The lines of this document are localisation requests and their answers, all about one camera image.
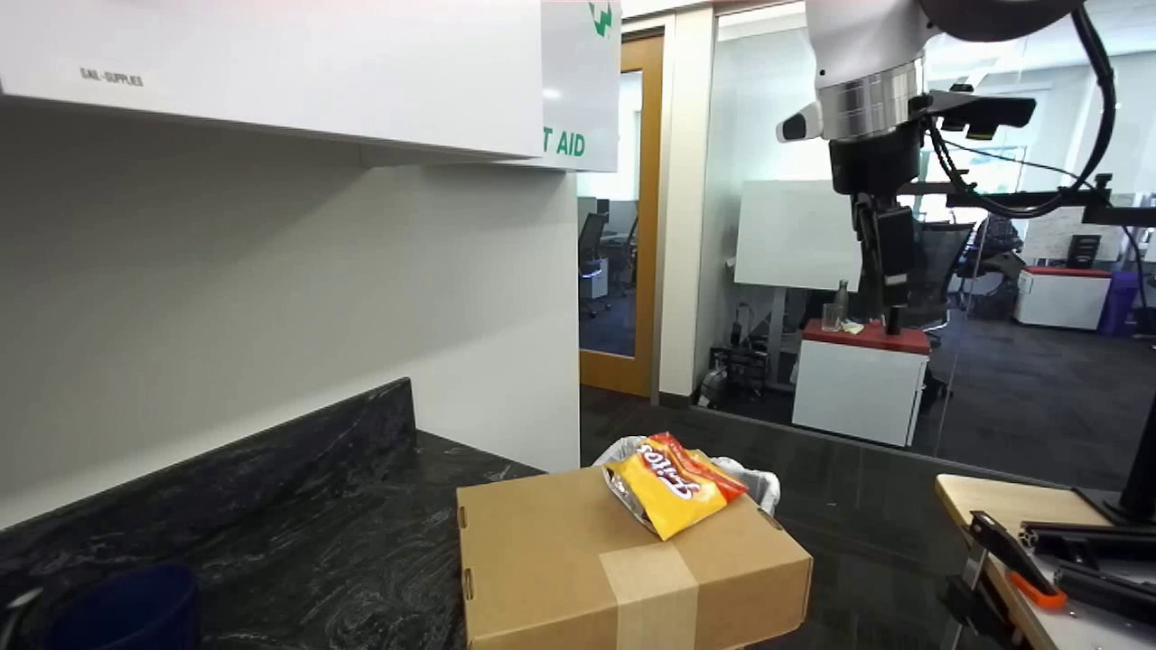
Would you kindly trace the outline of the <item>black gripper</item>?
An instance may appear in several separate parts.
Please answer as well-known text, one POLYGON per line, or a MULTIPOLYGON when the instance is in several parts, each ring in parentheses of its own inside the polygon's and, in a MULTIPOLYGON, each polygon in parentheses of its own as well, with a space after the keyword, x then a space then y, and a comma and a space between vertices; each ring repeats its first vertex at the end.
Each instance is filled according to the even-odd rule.
POLYGON ((830 175, 834 192, 854 203, 854 226, 859 233, 864 266, 876 283, 859 283, 859 322, 883 319, 887 331, 905 331, 906 273, 916 266, 916 212, 900 192, 919 175, 920 131, 900 127, 887 138, 834 141, 830 175))

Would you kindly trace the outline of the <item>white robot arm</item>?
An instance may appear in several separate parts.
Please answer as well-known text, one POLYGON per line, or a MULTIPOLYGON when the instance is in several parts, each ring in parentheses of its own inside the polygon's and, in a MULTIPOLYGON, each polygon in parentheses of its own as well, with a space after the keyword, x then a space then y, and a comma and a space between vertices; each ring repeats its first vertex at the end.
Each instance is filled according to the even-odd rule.
POLYGON ((864 311, 888 331, 919 305, 919 216, 900 194, 933 147, 946 186, 996 208, 964 179, 946 135, 993 138, 1028 127, 1029 97, 988 97, 967 85, 929 90, 920 54, 933 35, 1005 44, 1071 20, 1101 82, 1101 138, 1113 135, 1116 78, 1085 0, 807 0, 807 38, 817 56, 817 138, 830 183, 854 207, 864 253, 864 311))

